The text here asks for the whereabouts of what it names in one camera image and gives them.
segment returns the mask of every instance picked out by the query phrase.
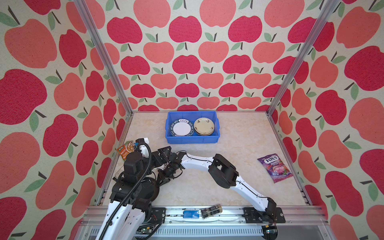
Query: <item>blue block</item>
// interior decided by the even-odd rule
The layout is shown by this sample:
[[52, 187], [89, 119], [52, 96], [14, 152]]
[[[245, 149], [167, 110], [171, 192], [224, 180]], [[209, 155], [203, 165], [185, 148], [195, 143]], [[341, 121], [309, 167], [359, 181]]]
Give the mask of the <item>blue block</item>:
[[186, 210], [183, 212], [183, 218], [199, 218], [199, 211]]
[[[187, 119], [193, 123], [195, 123], [198, 118], [209, 118], [215, 124], [215, 130], [209, 136], [201, 136], [194, 132], [192, 136], [174, 137], [170, 133], [169, 127], [173, 121], [180, 118]], [[219, 137], [220, 124], [218, 122], [217, 114], [215, 111], [176, 111], [168, 113], [168, 118], [166, 120], [166, 139], [169, 144], [217, 143]]]

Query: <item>purple candy bag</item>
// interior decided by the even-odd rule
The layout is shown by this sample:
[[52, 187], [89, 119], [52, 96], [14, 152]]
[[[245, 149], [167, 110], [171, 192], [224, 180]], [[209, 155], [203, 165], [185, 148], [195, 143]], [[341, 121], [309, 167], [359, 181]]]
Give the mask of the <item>purple candy bag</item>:
[[268, 171], [274, 183], [293, 176], [276, 153], [258, 158], [257, 160], [263, 164], [263, 167]]

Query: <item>plate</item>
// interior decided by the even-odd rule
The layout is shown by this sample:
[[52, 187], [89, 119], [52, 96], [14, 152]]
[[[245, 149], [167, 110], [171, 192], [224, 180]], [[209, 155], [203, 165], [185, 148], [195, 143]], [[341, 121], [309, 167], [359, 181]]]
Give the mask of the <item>plate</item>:
[[194, 132], [192, 122], [183, 118], [173, 121], [169, 130], [172, 136], [175, 137], [191, 136]]
[[195, 121], [194, 128], [200, 135], [211, 135], [215, 130], [215, 124], [209, 118], [198, 118]]

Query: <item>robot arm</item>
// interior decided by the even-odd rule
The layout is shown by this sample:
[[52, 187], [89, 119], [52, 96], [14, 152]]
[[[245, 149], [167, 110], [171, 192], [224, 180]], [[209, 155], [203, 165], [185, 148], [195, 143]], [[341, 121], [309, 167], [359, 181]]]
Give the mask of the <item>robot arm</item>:
[[108, 219], [121, 203], [122, 199], [132, 189], [134, 183], [137, 182], [140, 175], [150, 174], [152, 169], [166, 164], [164, 170], [159, 169], [157, 181], [154, 182], [156, 187], [160, 187], [174, 179], [177, 169], [198, 169], [209, 172], [215, 182], [227, 189], [233, 189], [242, 197], [248, 200], [259, 214], [259, 218], [263, 222], [273, 223], [275, 219], [276, 203], [269, 197], [263, 196], [254, 188], [248, 185], [244, 179], [236, 171], [227, 159], [220, 154], [214, 157], [199, 157], [188, 155], [186, 152], [178, 154], [171, 152], [171, 147], [164, 147], [151, 154], [152, 164], [148, 172], [144, 172], [144, 166], [148, 164], [148, 152], [141, 149], [142, 152], [132, 152], [128, 154], [124, 163], [124, 172], [120, 175], [116, 184], [113, 186], [111, 194], [111, 202], [108, 205], [108, 212], [101, 226], [101, 230], [107, 229], [104, 237], [101, 237], [99, 231], [96, 240], [131, 240], [136, 230], [147, 221], [151, 215], [151, 201], [156, 198], [143, 199], [140, 196], [142, 185], [134, 189], [130, 198], [124, 202], [122, 207], [118, 209], [113, 220]]

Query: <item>blue plastic crate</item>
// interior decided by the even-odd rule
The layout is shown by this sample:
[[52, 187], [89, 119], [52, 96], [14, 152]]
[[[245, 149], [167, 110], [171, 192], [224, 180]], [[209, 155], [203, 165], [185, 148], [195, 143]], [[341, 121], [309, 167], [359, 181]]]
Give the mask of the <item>blue plastic crate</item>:
[[[187, 119], [191, 122], [195, 122], [198, 118], [209, 118], [215, 124], [214, 132], [209, 136], [201, 136], [196, 132], [192, 136], [187, 137], [174, 137], [170, 133], [169, 126], [170, 124], [180, 118]], [[217, 143], [218, 138], [220, 137], [220, 124], [217, 119], [215, 111], [178, 111], [178, 112], [169, 112], [168, 118], [166, 121], [166, 139], [169, 144], [188, 144], [188, 143]]]

